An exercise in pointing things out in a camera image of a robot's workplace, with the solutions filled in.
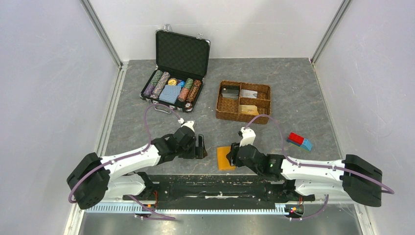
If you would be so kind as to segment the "orange card holder wallet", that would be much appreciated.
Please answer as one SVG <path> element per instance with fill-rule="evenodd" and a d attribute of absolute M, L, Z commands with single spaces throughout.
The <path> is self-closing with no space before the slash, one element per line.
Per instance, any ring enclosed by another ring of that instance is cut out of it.
<path fill-rule="evenodd" d="M 222 146 L 216 149 L 218 170 L 229 171 L 229 170 L 236 169 L 236 167 L 232 166 L 227 159 L 227 154 L 229 154 L 230 151 L 231 151 L 230 146 Z"/>

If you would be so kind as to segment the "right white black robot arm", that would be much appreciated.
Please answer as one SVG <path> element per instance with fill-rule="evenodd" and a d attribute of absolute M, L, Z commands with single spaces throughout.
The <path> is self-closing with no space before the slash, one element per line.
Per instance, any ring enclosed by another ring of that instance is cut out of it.
<path fill-rule="evenodd" d="M 283 195 L 289 200 L 301 196 L 348 197 L 356 203 L 382 205 L 382 171 L 357 155 L 344 160 L 299 160 L 279 154 L 263 154 L 251 144 L 231 145 L 226 159 L 235 167 L 246 166 L 268 181 L 284 181 Z"/>

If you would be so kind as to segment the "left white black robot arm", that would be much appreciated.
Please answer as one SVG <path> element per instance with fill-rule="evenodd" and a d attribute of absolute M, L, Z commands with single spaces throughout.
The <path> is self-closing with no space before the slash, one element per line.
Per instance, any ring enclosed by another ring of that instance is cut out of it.
<path fill-rule="evenodd" d="M 103 199 L 127 195 L 149 199 L 154 187 L 138 170 L 170 162 L 176 157 L 203 159 L 206 156 L 204 136 L 195 134 L 188 123 L 173 134 L 155 138 L 128 152 L 101 157 L 95 152 L 89 153 L 67 178 L 71 190 L 69 202 L 86 210 Z"/>

